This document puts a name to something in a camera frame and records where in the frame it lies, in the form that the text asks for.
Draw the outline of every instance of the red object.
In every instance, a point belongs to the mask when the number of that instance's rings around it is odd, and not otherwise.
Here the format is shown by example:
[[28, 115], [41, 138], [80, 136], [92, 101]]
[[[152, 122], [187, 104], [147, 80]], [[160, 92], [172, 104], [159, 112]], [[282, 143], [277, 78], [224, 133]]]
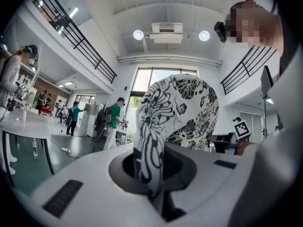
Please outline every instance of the red object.
[[41, 108], [41, 111], [42, 111], [42, 112], [45, 112], [45, 113], [47, 113], [47, 114], [52, 114], [52, 113], [53, 113], [52, 110], [50, 110], [50, 109], [48, 109], [48, 108], [45, 108], [45, 107], [43, 107], [43, 106], [42, 106], [42, 108]]

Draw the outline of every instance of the face mask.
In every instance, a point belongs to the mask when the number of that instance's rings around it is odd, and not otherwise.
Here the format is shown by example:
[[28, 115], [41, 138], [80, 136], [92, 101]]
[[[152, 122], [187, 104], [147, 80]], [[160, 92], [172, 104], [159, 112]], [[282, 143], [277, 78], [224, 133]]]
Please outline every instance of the face mask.
[[28, 59], [28, 63], [31, 64], [31, 65], [33, 65], [35, 63], [35, 59], [31, 59], [31, 58]]

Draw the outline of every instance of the air conditioner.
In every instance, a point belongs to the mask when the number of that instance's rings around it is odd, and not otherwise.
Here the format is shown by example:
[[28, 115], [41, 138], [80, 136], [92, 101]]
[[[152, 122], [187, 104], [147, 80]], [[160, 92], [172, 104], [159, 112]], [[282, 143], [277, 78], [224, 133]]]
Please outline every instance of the air conditioner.
[[155, 44], [180, 44], [183, 38], [182, 23], [153, 23], [150, 39], [154, 40]]

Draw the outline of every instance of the black and white floral fabric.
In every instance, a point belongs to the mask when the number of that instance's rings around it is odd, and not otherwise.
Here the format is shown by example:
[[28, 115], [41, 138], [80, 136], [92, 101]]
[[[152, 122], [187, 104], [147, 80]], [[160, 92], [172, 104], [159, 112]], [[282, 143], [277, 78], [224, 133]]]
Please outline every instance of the black and white floral fabric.
[[135, 176], [155, 198], [162, 189], [164, 142], [209, 151], [219, 103], [214, 90], [197, 76], [171, 75], [154, 83], [137, 109]]

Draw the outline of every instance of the black metal railing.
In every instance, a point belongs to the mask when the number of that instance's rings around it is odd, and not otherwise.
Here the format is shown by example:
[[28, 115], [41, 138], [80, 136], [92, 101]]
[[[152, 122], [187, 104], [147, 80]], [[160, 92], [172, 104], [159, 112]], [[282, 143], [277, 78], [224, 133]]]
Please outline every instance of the black metal railing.
[[[271, 13], [274, 13], [275, 10], [276, 2], [274, 1]], [[238, 65], [222, 80], [225, 95], [255, 74], [275, 52], [276, 49], [272, 47], [252, 46]]]
[[90, 44], [87, 38], [75, 25], [58, 0], [31, 0], [50, 25], [63, 37], [67, 38], [74, 49], [79, 52], [113, 83], [117, 74], [110, 68], [102, 56]]

